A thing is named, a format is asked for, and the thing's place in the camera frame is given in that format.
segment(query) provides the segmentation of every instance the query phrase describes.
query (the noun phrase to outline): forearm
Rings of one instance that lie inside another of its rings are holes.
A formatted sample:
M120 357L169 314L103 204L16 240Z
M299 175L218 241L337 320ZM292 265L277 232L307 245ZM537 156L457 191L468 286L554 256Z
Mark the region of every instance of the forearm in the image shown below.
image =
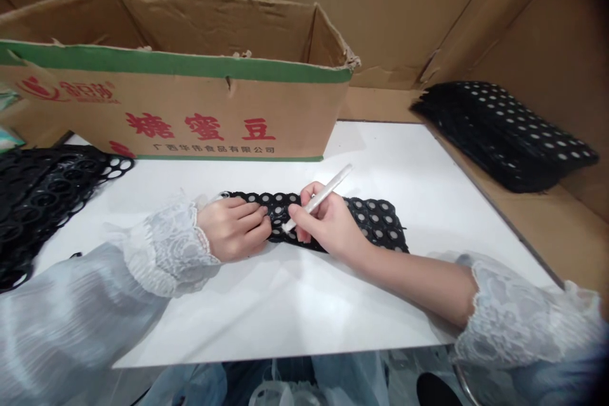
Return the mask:
M467 266L404 255L367 244L350 265L371 282L392 290L464 328L474 313L476 281Z
M103 244L0 296L0 391L8 404L60 404L130 350L168 298L146 292Z

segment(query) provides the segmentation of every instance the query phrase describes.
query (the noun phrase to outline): sheer sleeve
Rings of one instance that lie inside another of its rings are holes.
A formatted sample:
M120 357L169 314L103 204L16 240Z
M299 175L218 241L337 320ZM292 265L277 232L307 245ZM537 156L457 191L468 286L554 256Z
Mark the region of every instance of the sheer sleeve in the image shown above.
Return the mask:
M89 254L0 295L3 404L63 404L90 387L219 260L193 202L171 205Z
M169 299L145 291L112 244L0 295L0 392L62 404L144 335Z
M475 312L457 339L454 362L509 369L562 362L602 345L605 325L598 294L567 281L565 290L539 289L499 262L462 255L478 284Z

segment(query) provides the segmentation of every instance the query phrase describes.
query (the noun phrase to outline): right hand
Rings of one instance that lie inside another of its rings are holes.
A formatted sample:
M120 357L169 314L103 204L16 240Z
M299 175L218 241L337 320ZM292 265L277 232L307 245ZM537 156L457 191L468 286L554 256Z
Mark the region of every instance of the right hand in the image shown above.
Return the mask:
M300 193L305 206L324 185L310 183ZM350 264L351 260L372 244L364 237L340 195L332 192L311 214L297 204L289 207L290 217L296 222L296 237L300 242L311 242L313 236L333 257Z

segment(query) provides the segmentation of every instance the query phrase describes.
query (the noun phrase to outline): stack of black mesh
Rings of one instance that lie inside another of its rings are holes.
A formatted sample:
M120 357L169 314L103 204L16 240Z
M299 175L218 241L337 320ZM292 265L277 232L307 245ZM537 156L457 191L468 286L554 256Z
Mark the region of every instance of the stack of black mesh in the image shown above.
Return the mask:
M598 162L590 146L496 84L437 84L421 100L412 109L512 192L547 190L573 170Z
M84 207L97 186L133 164L92 146L0 155L0 293L28 280L43 244Z

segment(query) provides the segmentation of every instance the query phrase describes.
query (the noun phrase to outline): black rubber mat with holes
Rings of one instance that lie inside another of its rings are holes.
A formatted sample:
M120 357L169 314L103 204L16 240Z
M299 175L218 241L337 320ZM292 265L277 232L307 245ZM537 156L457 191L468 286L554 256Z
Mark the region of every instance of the black rubber mat with holes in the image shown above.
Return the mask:
M541 192L598 162L582 140L545 121L504 88L457 81L426 89L412 110L508 190Z
M281 229L281 225L290 220L287 208L292 203L300 205L300 196L295 193L225 192L225 194L230 197L241 197L246 202L257 202L268 208L273 227L268 239L270 242L287 242L314 251L326 252L317 240L312 239L309 244L304 244L298 241L294 230L284 233ZM402 227L395 214L395 207L391 203L386 200L360 200L358 198L344 198L344 203L349 207L351 215L368 241L375 246L408 253L403 232L405 228Z
M84 207L98 185L133 165L132 159L92 146L0 155L0 293L28 280L43 244Z

